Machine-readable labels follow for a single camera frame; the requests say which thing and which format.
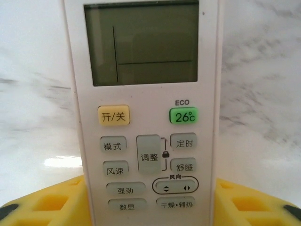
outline marble wall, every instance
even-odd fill
[[[227,0],[219,177],[301,206],[301,2]],[[82,174],[60,0],[0,1],[0,205]]]

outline display button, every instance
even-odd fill
[[[100,150],[103,152],[124,151],[127,148],[127,140],[124,136],[100,138]]]
[[[156,174],[161,172],[161,138],[158,135],[137,137],[139,172]]]
[[[172,159],[170,165],[174,173],[194,172],[197,168],[197,161],[195,158]]]
[[[123,176],[128,174],[127,161],[105,161],[103,171],[106,176]]]
[[[169,111],[172,124],[193,124],[198,121],[198,109],[195,107],[177,107]]]
[[[164,197],[157,199],[157,205],[163,209],[190,209],[195,205],[192,196]]]
[[[111,195],[142,194],[146,190],[142,182],[121,182],[107,184],[107,191]]]
[[[109,105],[98,108],[98,120],[102,126],[126,126],[130,123],[127,105]]]
[[[193,180],[161,180],[156,183],[155,190],[159,194],[192,193],[198,188]]]
[[[143,210],[147,207],[145,199],[111,199],[109,208],[114,211]]]
[[[194,148],[198,144],[195,133],[177,133],[170,136],[170,145],[173,149]]]

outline yellow button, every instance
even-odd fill
[[[130,111],[127,105],[100,106],[98,120],[102,126],[126,126],[130,123]]]

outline white remote control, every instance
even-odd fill
[[[64,0],[94,226],[209,226],[221,0]]]

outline lcd screen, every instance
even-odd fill
[[[198,80],[198,0],[85,6],[94,86]]]

